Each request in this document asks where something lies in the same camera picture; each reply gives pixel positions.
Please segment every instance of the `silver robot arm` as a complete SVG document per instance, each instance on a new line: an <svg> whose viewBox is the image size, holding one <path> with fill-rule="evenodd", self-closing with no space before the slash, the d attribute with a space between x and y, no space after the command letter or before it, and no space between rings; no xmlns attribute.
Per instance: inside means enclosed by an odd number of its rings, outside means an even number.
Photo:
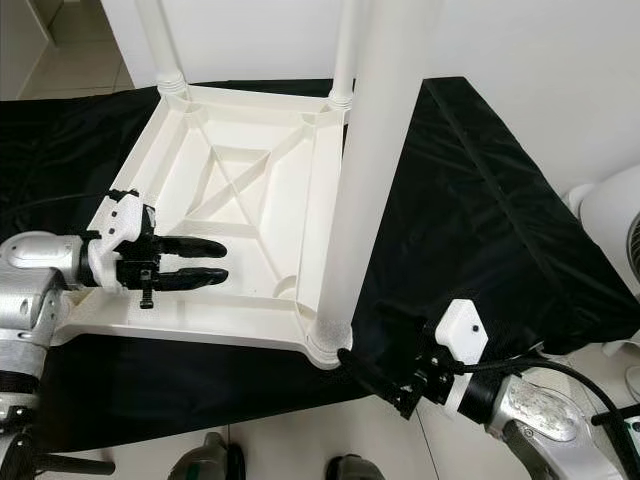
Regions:
<svg viewBox="0 0 640 480"><path fill-rule="evenodd" d="M520 377L504 379L486 430L507 444L534 480L622 480L598 449L580 409Z"/></svg>
<svg viewBox="0 0 640 480"><path fill-rule="evenodd" d="M437 321L408 320L424 325L413 377L403 383L391 380L349 350L338 352L345 370L366 390L394 405L404 418L408 419L425 397L442 405L449 416L464 415L484 425L488 433L507 444L534 480L623 478L597 448L588 420L571 400L510 374L516 362L525 369L535 360L516 359L496 362L505 367L474 368L489 365L476 365L487 335L471 301L453 300ZM625 443L625 454L633 454L626 447ZM629 466L629 478L639 478L633 476L634 468Z"/></svg>
<svg viewBox="0 0 640 480"><path fill-rule="evenodd" d="M140 308L153 308L153 291L191 290L228 276L220 268L161 273L163 254L219 258L226 248L155 235L155 210L136 191L111 191L104 202L111 210L98 231L82 237L27 232L0 245L0 477L7 456L27 441L47 350L70 309L64 290L141 290Z"/></svg>

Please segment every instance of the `black cloth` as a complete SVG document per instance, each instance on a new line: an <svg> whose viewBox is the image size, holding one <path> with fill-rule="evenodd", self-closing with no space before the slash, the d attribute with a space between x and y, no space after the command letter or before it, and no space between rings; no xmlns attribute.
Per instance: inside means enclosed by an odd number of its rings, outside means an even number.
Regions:
<svg viewBox="0 0 640 480"><path fill-rule="evenodd" d="M324 96L326 80L223 82ZM158 101L154 89L0 108L0 238L84 229ZM484 359L544 343L627 338L640 307L505 125L463 78L425 81L353 319L354 349L410 372L417 326L471 298ZM342 369L297 353L83 335L52 348L36 431L45 448L139 441L357 398Z"/></svg>

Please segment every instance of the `cable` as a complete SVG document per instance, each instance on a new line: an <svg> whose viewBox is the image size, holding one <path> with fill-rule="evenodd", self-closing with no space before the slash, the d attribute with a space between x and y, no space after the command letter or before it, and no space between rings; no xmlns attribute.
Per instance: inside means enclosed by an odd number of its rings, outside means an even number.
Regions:
<svg viewBox="0 0 640 480"><path fill-rule="evenodd" d="M598 387L598 385L580 372L577 372L566 365L539 358L516 358L495 362L483 362L475 365L466 365L462 362L454 362L450 365L451 371L457 375L495 370L517 370L531 367L547 368L549 370L564 373L565 375L568 375L582 383L600 399L611 413L611 427L613 434L617 437L617 443L620 449L618 455L621 457L620 459L622 460L623 466L625 466L625 470L629 470L631 468L634 469L633 471L627 471L630 479L640 479L640 465L638 464L635 447L633 446L633 441L629 436L622 413L620 413L620 410L616 407L611 398L609 398L609 396L600 387Z"/></svg>
<svg viewBox="0 0 640 480"><path fill-rule="evenodd" d="M16 207L5 210L4 212L0 212L0 218L15 215L16 212L21 212L22 210L30 210L32 208L36 208L41 205L47 205L49 203L63 202L65 200L75 200L77 198L103 197L104 195L104 193L74 193L71 195L61 195L59 197L43 198L41 200L23 203L22 205L18 205Z"/></svg>

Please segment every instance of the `fan grille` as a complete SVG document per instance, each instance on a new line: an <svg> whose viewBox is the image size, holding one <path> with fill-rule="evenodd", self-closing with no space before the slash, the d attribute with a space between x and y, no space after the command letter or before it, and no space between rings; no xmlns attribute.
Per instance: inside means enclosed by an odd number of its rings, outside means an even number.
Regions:
<svg viewBox="0 0 640 480"><path fill-rule="evenodd" d="M627 254L629 255L631 269L636 274L638 281L640 281L640 213L633 220L629 229Z"/></svg>

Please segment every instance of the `floor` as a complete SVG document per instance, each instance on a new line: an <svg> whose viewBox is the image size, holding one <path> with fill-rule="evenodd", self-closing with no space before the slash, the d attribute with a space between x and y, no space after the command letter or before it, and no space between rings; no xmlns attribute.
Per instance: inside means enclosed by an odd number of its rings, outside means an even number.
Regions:
<svg viewBox="0 0 640 480"><path fill-rule="evenodd" d="M606 357L599 345L590 345L558 360L590 376L619 406L634 403L625 388L623 374L628 366L640 364L637 347L627 346L613 357ZM580 385L561 374L533 370L527 378L569 395L587 416L603 411ZM200 446L205 433L212 430L242 446L249 480L322 480L326 462L346 452L375 462L387 480L530 478L506 445L471 421L463 417L451 420L440 407L426 400L419 404L411 420L405 421L375 397L74 455L113 459L117 470L109 478L162 479L182 454ZM593 436L615 463L600 427L593 429ZM47 472L38 478L92 477Z"/></svg>
<svg viewBox="0 0 640 480"><path fill-rule="evenodd" d="M134 88L100 0L64 3L49 24L43 56L23 100L104 95Z"/></svg>

